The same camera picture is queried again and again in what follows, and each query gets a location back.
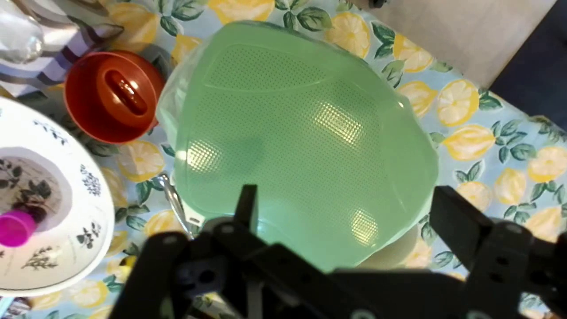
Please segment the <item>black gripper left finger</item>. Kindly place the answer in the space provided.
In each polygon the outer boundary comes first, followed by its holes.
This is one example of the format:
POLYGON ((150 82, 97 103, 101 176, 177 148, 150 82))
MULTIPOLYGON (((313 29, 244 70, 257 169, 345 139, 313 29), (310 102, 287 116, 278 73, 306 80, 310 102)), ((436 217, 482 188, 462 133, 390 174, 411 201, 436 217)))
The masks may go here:
POLYGON ((244 185, 241 188, 237 206, 234 211, 234 220, 246 227, 248 231, 257 229, 257 187, 255 185, 244 185))

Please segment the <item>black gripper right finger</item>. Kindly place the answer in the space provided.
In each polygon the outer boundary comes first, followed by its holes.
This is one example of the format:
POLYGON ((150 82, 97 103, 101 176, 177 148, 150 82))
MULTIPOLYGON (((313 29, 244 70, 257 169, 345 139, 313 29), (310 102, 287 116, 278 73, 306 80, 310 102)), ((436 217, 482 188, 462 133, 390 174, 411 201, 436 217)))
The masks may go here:
POLYGON ((528 273, 528 231, 491 220, 450 187, 434 188, 430 226, 471 277, 522 279, 528 273))

